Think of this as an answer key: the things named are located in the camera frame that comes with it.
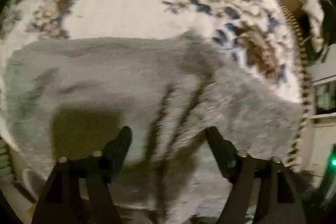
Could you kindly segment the grey fluffy pants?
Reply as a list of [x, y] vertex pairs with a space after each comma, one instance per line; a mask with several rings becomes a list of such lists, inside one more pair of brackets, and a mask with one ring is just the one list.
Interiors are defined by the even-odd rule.
[[284, 157], [302, 107], [280, 98], [192, 31], [165, 39], [43, 40], [6, 62], [5, 120], [33, 170], [101, 150], [123, 126], [133, 141], [110, 186], [116, 204], [163, 223], [218, 217], [231, 185], [203, 130], [251, 156]]

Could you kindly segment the striped grey curtain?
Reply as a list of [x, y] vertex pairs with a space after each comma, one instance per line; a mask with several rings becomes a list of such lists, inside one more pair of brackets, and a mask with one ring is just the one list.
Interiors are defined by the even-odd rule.
[[15, 179], [9, 146], [3, 139], [0, 140], [0, 177], [1, 184], [12, 184]]

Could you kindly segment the floral cream brown blanket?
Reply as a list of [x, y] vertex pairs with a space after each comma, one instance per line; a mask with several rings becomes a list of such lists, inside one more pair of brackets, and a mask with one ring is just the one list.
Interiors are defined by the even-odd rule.
[[298, 131], [280, 157], [299, 170], [301, 134], [310, 108], [309, 77], [299, 26], [280, 0], [9, 0], [1, 13], [4, 137], [18, 150], [5, 120], [3, 83], [6, 62], [15, 51], [43, 40], [165, 40], [187, 31], [218, 46], [280, 98], [301, 105]]

